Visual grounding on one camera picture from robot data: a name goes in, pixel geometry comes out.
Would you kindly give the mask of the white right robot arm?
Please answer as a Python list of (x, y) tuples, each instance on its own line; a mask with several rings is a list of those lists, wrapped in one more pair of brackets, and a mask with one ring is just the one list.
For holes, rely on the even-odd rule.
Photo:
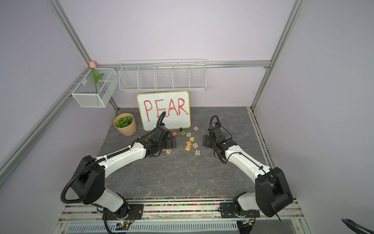
[(250, 211), (257, 210), (267, 217), (278, 215), (294, 201), (284, 172), (254, 159), (232, 137), (226, 138), (223, 130), (220, 125), (209, 127), (203, 146), (211, 148), (221, 163), (230, 162), (237, 166), (255, 185), (254, 193), (243, 192), (233, 199), (234, 214), (244, 217)]

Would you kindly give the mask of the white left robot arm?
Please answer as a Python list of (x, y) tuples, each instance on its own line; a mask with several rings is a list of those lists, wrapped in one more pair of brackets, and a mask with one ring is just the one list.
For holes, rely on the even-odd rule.
[(105, 179), (134, 161), (157, 157), (163, 150), (173, 148), (176, 148), (176, 137), (166, 127), (158, 126), (114, 153), (97, 158), (86, 156), (63, 188), (60, 200), (64, 204), (92, 204), (125, 218), (130, 212), (127, 200), (108, 189)]

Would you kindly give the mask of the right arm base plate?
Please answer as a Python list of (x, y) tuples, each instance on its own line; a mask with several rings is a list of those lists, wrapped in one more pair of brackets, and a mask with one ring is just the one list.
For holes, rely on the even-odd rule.
[(221, 218), (258, 218), (260, 212), (257, 210), (244, 211), (234, 202), (221, 202), (217, 211)]

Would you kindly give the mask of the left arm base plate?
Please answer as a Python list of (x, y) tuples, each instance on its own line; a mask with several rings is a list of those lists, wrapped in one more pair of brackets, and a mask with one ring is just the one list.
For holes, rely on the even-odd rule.
[(122, 206), (117, 212), (105, 210), (106, 220), (140, 220), (144, 211), (144, 204), (129, 204)]

